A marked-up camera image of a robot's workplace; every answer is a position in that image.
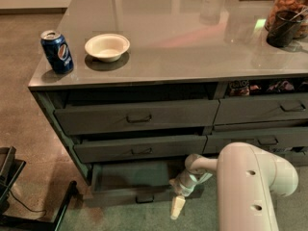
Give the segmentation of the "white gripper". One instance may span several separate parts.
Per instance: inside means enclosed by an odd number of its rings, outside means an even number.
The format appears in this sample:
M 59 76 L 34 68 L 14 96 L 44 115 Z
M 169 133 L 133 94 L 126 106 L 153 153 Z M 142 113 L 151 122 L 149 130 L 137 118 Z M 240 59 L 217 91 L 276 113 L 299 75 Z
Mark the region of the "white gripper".
M 185 197 L 188 197 L 194 191 L 194 188 L 204 181 L 205 176 L 206 174 L 192 174 L 185 169 L 175 178 L 169 180 L 169 184 L 173 187 L 173 190 L 177 195 L 172 198 L 170 211 L 171 219 L 178 219 L 186 203 Z

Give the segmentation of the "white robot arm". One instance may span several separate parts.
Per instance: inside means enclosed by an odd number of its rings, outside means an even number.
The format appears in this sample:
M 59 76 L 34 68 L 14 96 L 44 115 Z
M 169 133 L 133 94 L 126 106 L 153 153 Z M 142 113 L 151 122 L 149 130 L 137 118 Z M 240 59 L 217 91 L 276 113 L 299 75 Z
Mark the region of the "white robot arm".
M 170 217 L 179 217 L 194 188 L 217 177 L 219 231 L 279 231 L 271 196 L 289 196 L 298 186 L 286 159 L 246 142 L 232 142 L 215 159 L 192 154 L 169 184 L 174 188 Z

